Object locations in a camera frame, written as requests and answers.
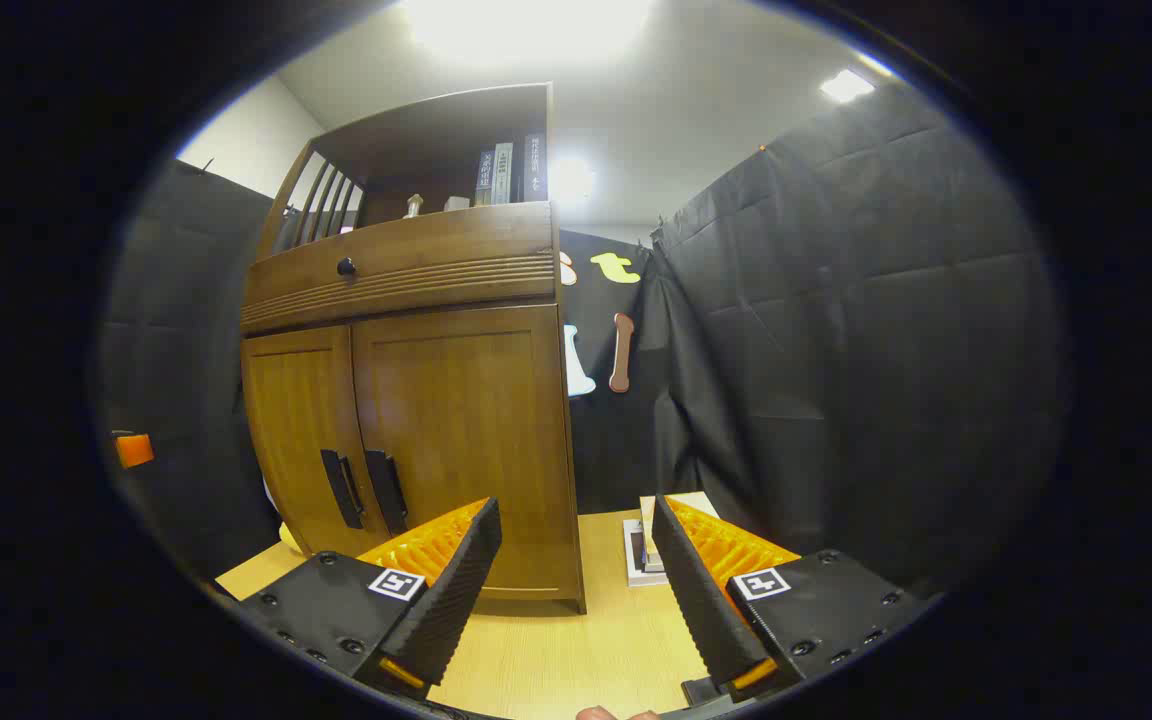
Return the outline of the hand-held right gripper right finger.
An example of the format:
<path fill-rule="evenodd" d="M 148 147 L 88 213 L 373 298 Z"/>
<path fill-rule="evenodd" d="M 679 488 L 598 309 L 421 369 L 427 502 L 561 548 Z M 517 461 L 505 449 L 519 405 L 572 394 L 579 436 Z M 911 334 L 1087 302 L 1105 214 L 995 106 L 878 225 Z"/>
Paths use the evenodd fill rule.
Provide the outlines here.
<path fill-rule="evenodd" d="M 708 683 L 763 700 L 867 655 L 931 598 L 838 550 L 806 555 L 730 521 L 657 497 L 652 538 Z"/>

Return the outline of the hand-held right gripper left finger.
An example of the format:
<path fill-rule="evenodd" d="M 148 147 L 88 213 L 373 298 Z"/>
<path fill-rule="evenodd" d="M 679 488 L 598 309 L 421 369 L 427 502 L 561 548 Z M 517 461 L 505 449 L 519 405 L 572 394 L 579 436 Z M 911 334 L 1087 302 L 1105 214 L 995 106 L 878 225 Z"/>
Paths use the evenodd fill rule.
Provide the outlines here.
<path fill-rule="evenodd" d="M 425 700 L 442 683 L 500 543 L 497 498 L 480 498 L 364 556 L 314 553 L 238 609 L 347 679 Z"/>

